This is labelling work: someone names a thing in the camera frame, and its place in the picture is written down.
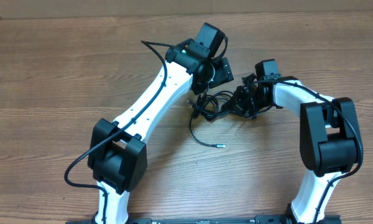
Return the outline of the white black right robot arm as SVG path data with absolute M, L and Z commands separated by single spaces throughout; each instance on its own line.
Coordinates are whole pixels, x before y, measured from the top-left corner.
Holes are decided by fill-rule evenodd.
M 306 171 L 283 223 L 339 223 L 339 218 L 325 216 L 326 205 L 338 182 L 355 174 L 363 159 L 353 100 L 322 95 L 295 77 L 282 76 L 274 59 L 257 63 L 242 82 L 224 110 L 254 119 L 272 107 L 285 108 L 300 120 Z

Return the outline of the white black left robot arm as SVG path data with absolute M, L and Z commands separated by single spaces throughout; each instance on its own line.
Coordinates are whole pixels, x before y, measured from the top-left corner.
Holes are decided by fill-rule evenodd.
M 130 192 L 147 169 L 147 142 L 161 119 L 185 93 L 207 92 L 233 80 L 223 54 L 228 38 L 204 23 L 195 39 L 167 45 L 162 68 L 139 99 L 113 121 L 101 118 L 94 126 L 90 148 L 65 170 L 72 187 L 98 189 L 99 208 L 90 223 L 126 223 Z

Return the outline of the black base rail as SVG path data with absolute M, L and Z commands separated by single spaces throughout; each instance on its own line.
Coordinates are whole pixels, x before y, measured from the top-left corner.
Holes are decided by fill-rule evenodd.
M 257 215 L 254 218 L 214 218 L 214 219 L 128 219 L 126 224 L 292 224 L 286 215 Z

